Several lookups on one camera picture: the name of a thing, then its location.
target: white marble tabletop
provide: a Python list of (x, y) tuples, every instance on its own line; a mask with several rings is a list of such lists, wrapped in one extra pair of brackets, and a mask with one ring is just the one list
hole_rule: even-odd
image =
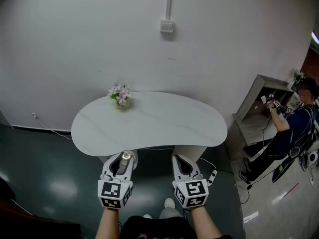
[(72, 124), (75, 146), (91, 156), (161, 145), (214, 147), (227, 137), (223, 117), (213, 107), (163, 92), (132, 92), (129, 109), (103, 97), (85, 106)]

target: flower vase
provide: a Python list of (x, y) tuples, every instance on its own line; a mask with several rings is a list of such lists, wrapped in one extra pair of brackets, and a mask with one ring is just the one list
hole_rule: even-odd
[(124, 103), (124, 102), (121, 102), (121, 103), (119, 104), (118, 101), (116, 100), (116, 101), (114, 102), (115, 107), (116, 107), (117, 109), (127, 109), (127, 108), (129, 108), (129, 107), (131, 106), (131, 99), (130, 99), (130, 98), (127, 98), (125, 101), (126, 101), (125, 103)]

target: man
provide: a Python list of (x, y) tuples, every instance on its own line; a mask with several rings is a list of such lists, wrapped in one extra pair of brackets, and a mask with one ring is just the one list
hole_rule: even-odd
[(164, 207), (159, 219), (153, 219), (148, 214), (130, 217), (123, 225), (121, 234), (118, 210), (104, 208), (96, 239), (231, 239), (230, 236), (222, 236), (204, 206), (191, 210), (195, 231), (175, 209), (172, 198), (165, 200)]
[(273, 103), (268, 105), (271, 119), (277, 129), (277, 134), (272, 139), (264, 152), (253, 162), (244, 158), (246, 172), (239, 171), (239, 177), (250, 183), (257, 179), (273, 162), (286, 157), (289, 151), (295, 147), (295, 142), (312, 126), (315, 118), (313, 106), (318, 96), (316, 81), (312, 78), (305, 78), (299, 87), (299, 97), (304, 106), (297, 109), (289, 118), (281, 120)]

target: table leg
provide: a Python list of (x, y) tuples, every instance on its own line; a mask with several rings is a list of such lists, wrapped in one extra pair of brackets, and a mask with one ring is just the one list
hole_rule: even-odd
[(173, 151), (174, 154), (180, 154), (191, 161), (196, 162), (200, 156), (204, 153), (207, 147), (204, 146), (192, 146), (192, 145), (176, 145)]

